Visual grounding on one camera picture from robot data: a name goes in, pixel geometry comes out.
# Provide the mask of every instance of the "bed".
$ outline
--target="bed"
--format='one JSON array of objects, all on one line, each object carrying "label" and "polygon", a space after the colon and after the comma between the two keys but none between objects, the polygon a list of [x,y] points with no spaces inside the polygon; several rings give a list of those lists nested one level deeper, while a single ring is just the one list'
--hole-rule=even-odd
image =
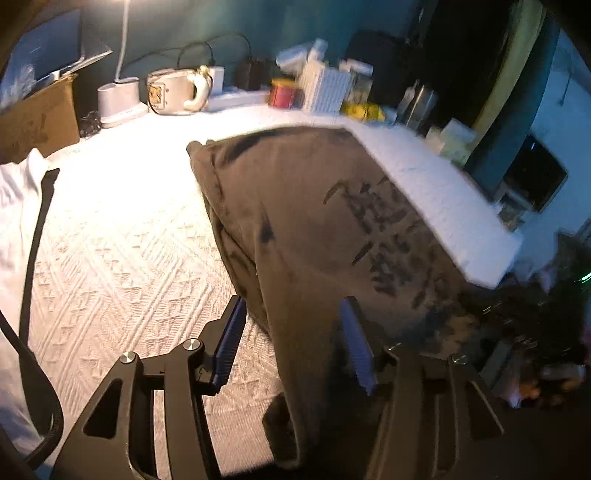
[{"label": "bed", "polygon": [[[104,130],[48,159],[61,171],[35,263],[29,345],[60,397],[64,438],[121,352],[170,351],[218,318],[234,293],[186,145],[293,124],[349,128],[468,280],[495,286],[511,266],[520,239],[469,181],[404,128],[261,105],[182,118],[150,113]],[[281,390],[271,341],[249,319],[228,385],[205,400],[224,475],[272,461],[262,417]],[[163,417],[157,395],[158,474],[167,479]]]}]

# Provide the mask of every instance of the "metal screw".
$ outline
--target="metal screw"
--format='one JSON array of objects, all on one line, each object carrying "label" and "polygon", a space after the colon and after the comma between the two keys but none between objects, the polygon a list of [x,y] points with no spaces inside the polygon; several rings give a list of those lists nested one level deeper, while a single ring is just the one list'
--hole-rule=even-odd
[{"label": "metal screw", "polygon": [[452,355],[452,362],[456,365],[466,365],[468,363],[468,357],[463,353],[454,353]]},{"label": "metal screw", "polygon": [[123,355],[119,357],[119,361],[122,364],[130,364],[135,360],[135,353],[133,352],[125,352]]},{"label": "metal screw", "polygon": [[189,350],[189,352],[197,350],[199,347],[201,347],[201,342],[196,338],[190,338],[183,342],[183,348]]},{"label": "metal screw", "polygon": [[391,347],[388,347],[388,352],[393,352],[396,349],[396,347],[400,345],[402,345],[402,342],[395,343]]}]

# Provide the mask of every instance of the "white desk lamp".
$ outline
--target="white desk lamp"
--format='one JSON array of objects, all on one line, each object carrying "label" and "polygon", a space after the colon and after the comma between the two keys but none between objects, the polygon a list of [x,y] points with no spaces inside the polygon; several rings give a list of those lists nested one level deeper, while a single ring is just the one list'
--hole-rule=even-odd
[{"label": "white desk lamp", "polygon": [[103,128],[116,127],[148,112],[148,106],[139,101],[139,78],[119,78],[127,46],[130,2],[131,0],[124,0],[121,50],[115,71],[115,80],[97,89],[100,123]]}]

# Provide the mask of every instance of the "white fabric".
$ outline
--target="white fabric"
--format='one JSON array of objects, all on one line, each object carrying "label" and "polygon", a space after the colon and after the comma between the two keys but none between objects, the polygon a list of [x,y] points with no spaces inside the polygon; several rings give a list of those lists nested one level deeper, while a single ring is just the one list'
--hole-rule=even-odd
[{"label": "white fabric", "polygon": [[[0,165],[0,310],[15,332],[48,165],[36,148],[20,164]],[[23,454],[40,442],[25,403],[18,355],[1,333],[0,424]]]}]

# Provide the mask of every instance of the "cardboard box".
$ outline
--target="cardboard box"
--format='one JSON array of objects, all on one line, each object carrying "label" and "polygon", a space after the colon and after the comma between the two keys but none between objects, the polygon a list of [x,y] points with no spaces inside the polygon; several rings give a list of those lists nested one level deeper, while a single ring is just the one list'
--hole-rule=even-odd
[{"label": "cardboard box", "polygon": [[62,77],[0,116],[0,164],[19,163],[35,147],[47,157],[80,141],[72,98],[74,78]]}]

